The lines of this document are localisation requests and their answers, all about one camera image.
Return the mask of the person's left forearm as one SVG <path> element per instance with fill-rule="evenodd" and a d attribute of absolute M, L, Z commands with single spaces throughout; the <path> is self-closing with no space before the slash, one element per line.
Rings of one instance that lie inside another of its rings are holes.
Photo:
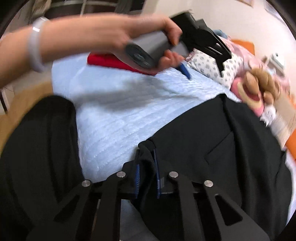
<path fill-rule="evenodd" d="M 120 16 L 88 15 L 65 17 L 44 23 L 40 34 L 43 63 L 66 56 L 89 52 L 111 52 L 118 46 Z M 7 34 L 1 40 L 1 87 L 32 70 L 29 62 L 28 39 L 32 26 Z"/>

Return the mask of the person's left hand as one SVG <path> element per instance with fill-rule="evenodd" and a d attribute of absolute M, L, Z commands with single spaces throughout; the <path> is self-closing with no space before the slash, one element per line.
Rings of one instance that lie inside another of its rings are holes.
<path fill-rule="evenodd" d="M 165 16 L 124 16 L 123 37 L 111 50 L 118 59 L 143 73 L 155 75 L 178 67 L 183 57 L 171 51 L 182 30 Z"/>

